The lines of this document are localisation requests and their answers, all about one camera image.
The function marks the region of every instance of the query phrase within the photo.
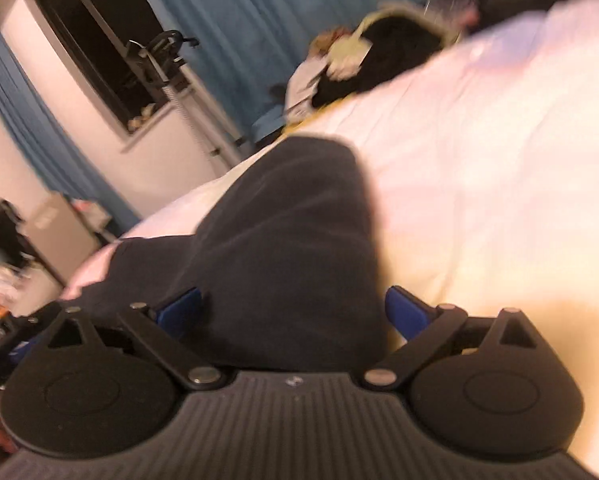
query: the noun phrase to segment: white comforter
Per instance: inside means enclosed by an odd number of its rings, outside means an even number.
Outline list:
[[[525,310],[583,390],[572,451],[599,474],[599,0],[473,38],[305,133],[358,154],[385,286],[474,315]],[[253,161],[132,235],[190,233]]]

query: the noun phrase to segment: window frame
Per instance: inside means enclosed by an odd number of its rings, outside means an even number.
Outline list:
[[[86,3],[84,3],[84,0],[80,1],[86,7],[86,9],[94,18],[94,20],[96,20],[100,28],[102,28],[102,31],[112,42],[115,49],[120,53],[120,55],[122,55],[122,57],[124,57],[123,52],[126,52],[126,47],[117,38],[112,29],[108,26],[106,20],[104,20],[103,17],[99,14],[93,3],[90,0],[87,0],[87,5]],[[65,46],[58,33],[55,31],[55,28],[47,19],[46,12],[42,9],[38,0],[25,0],[25,3],[28,9],[31,11],[36,23],[45,35],[46,39],[51,44],[53,50],[60,58],[63,65],[67,68],[71,77],[75,80],[77,85],[80,87],[81,91],[83,91],[84,94],[86,94],[87,99],[91,101],[93,106],[96,108],[97,112],[104,117],[104,119],[115,132],[115,134],[123,142],[124,145],[121,150],[122,153],[128,152],[133,146],[135,146],[140,139],[145,137],[149,130],[153,129],[153,127],[155,127],[161,121],[161,119],[164,118],[164,116],[167,115],[167,113],[169,113],[169,111],[171,111],[174,108],[172,103],[167,102],[158,111],[156,111],[153,117],[151,117],[150,120],[147,121],[147,123],[143,124],[141,128],[139,128],[133,133],[129,132],[127,125],[123,124],[118,118],[118,116],[111,110],[109,105],[101,96],[100,92],[96,88],[94,88],[92,83],[89,81],[89,78],[84,73],[83,68],[80,67],[80,65],[75,61],[74,56],[72,56],[71,53],[67,50],[67,47]],[[141,74],[139,68],[135,67],[132,63],[127,62],[127,64],[129,65],[131,71],[135,73],[136,76],[138,76],[138,79],[146,87],[147,83],[144,79],[144,75]],[[147,90],[151,96],[157,96],[155,92],[158,92],[160,95],[162,94],[161,90],[159,89],[151,88],[149,90],[147,88]],[[187,84],[187,87],[180,91],[179,94],[183,97],[189,94],[191,91],[192,88],[190,84]]]

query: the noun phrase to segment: black plastic device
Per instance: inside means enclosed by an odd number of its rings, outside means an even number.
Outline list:
[[[582,395],[517,310],[430,323],[362,376],[220,370],[134,305],[119,338],[64,312],[6,384],[0,480],[592,480]]]

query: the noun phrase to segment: ribbed plastic surface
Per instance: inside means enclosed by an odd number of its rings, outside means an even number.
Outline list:
[[[242,373],[223,390],[189,396],[135,449],[86,462],[20,452],[0,480],[593,478],[565,454],[521,465],[465,458],[428,439],[396,396],[366,392],[344,374],[297,377]]]

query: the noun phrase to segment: white bedsheet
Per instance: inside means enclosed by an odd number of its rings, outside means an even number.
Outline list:
[[[524,309],[583,390],[572,451],[599,474],[599,0],[522,16],[305,129],[358,154],[385,286],[477,316]],[[131,235],[194,231],[253,161]]]

